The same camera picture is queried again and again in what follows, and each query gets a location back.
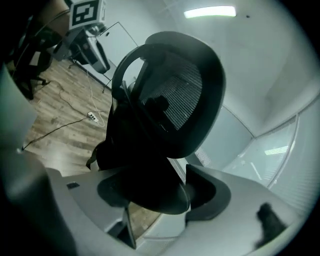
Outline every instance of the power strip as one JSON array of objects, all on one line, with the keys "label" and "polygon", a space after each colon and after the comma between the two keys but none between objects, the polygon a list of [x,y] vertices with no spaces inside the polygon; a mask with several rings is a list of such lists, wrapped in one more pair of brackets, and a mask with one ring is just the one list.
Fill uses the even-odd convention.
[{"label": "power strip", "polygon": [[92,112],[89,112],[89,113],[88,113],[88,118],[91,119],[91,120],[93,120],[93,121],[96,122],[96,123],[99,122],[98,118],[97,118],[97,117],[95,116],[95,114],[92,113]]}]

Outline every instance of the wooden floor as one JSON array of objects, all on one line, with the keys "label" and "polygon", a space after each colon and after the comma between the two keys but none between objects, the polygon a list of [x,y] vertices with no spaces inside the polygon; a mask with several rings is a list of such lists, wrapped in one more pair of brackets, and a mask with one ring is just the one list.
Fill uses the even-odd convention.
[{"label": "wooden floor", "polygon": [[[99,124],[103,126],[91,100],[90,84],[96,107],[103,111],[100,114],[105,126],[100,127],[95,122],[85,119],[63,127],[26,148],[26,151],[34,154],[46,167],[59,170],[62,176],[90,171],[86,162],[97,144],[105,139],[112,103],[111,92],[108,89],[102,93],[103,87],[100,83],[90,76],[87,78],[87,74],[77,66],[68,69],[69,65],[68,61],[53,61],[50,68],[41,74],[42,78],[51,83],[35,88],[34,99],[30,103],[38,116],[27,135],[25,145],[60,126],[85,118],[88,112],[95,111]],[[160,215],[133,203],[130,204],[129,212],[136,238],[140,237]]]}]

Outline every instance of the ceiling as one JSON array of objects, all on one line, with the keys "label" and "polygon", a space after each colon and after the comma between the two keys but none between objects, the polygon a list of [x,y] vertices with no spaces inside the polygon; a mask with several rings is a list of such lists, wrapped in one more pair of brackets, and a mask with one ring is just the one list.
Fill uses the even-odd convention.
[{"label": "ceiling", "polygon": [[[227,75],[227,90],[239,86],[265,97],[291,48],[294,26],[285,12],[265,0],[142,0],[161,29],[198,37],[217,52]],[[186,19],[184,11],[231,5],[236,17]]]}]

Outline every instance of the black chair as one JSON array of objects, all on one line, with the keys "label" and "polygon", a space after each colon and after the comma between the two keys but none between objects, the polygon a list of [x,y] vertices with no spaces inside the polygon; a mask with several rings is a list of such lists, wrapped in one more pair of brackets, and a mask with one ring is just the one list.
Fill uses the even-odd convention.
[{"label": "black chair", "polygon": [[[41,78],[40,74],[46,71],[53,61],[47,49],[56,45],[61,40],[61,37],[49,28],[42,29],[41,33],[39,33],[37,37],[34,37],[33,35],[35,35],[42,26],[42,24],[32,19],[21,45],[17,47],[13,55],[13,62],[16,67],[13,79],[24,96],[30,100],[34,98],[34,88],[31,80],[40,81],[43,86],[50,83],[50,81]],[[39,53],[38,60],[37,62],[31,63],[35,53]]]},{"label": "black chair", "polygon": [[[129,90],[123,77],[138,58],[144,64]],[[191,36],[156,33],[130,52],[114,73],[106,139],[94,150],[101,170],[130,166],[118,176],[119,194],[152,211],[185,212],[190,198],[167,158],[184,158],[198,149],[224,91],[219,58]]]},{"label": "black chair", "polygon": [[[30,100],[34,98],[34,87],[32,86],[31,80],[41,81],[43,86],[50,83],[50,81],[41,78],[40,74],[50,67],[53,58],[43,47],[39,46],[39,43],[40,42],[36,41],[30,42],[21,58],[17,57],[14,60],[16,71],[14,72],[13,79],[23,95]],[[34,65],[30,62],[36,52],[40,53],[37,63]]]}]

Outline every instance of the equipment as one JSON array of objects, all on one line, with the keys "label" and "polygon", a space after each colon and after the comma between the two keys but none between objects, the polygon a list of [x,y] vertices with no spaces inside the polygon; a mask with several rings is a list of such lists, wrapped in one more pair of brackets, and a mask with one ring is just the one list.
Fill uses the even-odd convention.
[{"label": "equipment", "polygon": [[98,73],[110,69],[104,49],[96,39],[107,28],[104,25],[106,0],[83,0],[70,7],[69,32],[62,41],[48,49],[58,61],[74,59],[80,64],[90,64]]}]

